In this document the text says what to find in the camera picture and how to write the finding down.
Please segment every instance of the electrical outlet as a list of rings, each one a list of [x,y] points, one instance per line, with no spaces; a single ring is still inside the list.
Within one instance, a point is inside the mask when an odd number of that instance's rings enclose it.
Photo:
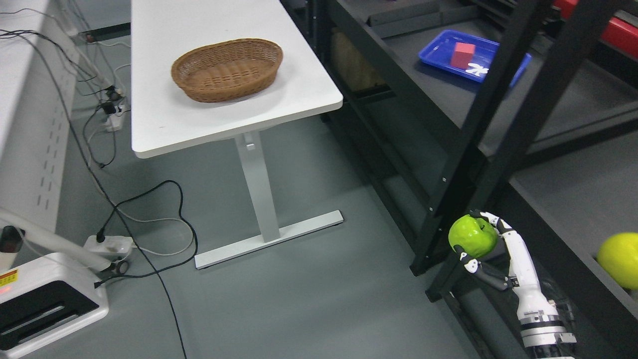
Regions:
[[[126,113],[129,111],[128,105],[123,103],[115,108],[116,112],[108,116],[104,123],[104,128],[108,132],[115,132],[122,129]]]
[[[114,261],[122,259],[133,250],[133,239],[124,236],[105,236],[102,243],[98,243],[95,236],[86,239],[84,248],[91,252],[102,256],[106,259]]]

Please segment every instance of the robotic hand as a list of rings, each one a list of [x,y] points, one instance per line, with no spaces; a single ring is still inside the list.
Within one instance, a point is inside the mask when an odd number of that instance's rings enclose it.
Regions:
[[[470,256],[462,246],[455,245],[454,251],[459,254],[465,269],[499,291],[511,288],[519,297],[516,314],[521,322],[523,344],[531,358],[574,359],[571,352],[576,338],[565,329],[554,301],[548,301],[543,295],[521,235],[492,213],[472,210],[470,216],[483,218],[503,238],[510,254],[510,271],[508,276],[504,276],[487,263]]]

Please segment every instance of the gray floor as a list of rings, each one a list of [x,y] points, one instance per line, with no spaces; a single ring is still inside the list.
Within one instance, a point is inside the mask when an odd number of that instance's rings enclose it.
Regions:
[[[124,47],[105,51],[112,66],[129,62]],[[120,74],[129,81],[129,68]],[[77,126],[93,105],[77,96]],[[280,225],[336,209],[345,222],[204,270],[191,262],[165,272],[189,358],[478,358],[447,306],[428,302],[430,275],[411,274],[410,248],[325,124],[300,119],[264,131],[262,140]],[[109,135],[97,135],[91,144],[98,158],[110,156]],[[68,148],[57,232],[83,243],[109,207],[82,167],[77,146],[70,142]],[[117,158],[99,177],[116,201],[162,180],[178,181],[200,252],[258,232],[232,141],[140,160],[130,150],[127,121],[117,133]],[[166,187],[125,210],[138,218],[174,216],[178,203],[176,189]],[[132,229],[140,244],[154,250],[188,242],[179,224]],[[124,233],[114,224],[107,234]],[[187,255],[151,259],[163,266]],[[131,262],[130,273],[149,270],[138,253]],[[181,357],[157,277],[120,280],[107,291],[106,318],[27,358]]]

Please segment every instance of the green apple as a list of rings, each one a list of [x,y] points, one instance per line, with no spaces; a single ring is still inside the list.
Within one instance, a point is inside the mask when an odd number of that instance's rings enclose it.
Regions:
[[[480,258],[494,249],[498,234],[483,218],[465,215],[452,224],[447,239],[452,248],[460,245],[472,257]]]
[[[638,289],[638,233],[618,233],[598,250],[596,260],[623,288]]]

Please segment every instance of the wicker basket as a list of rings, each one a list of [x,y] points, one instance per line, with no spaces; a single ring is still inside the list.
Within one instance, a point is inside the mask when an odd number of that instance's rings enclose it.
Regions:
[[[283,53],[276,43],[245,38],[191,50],[175,60],[173,81],[198,102],[222,102],[272,84]]]

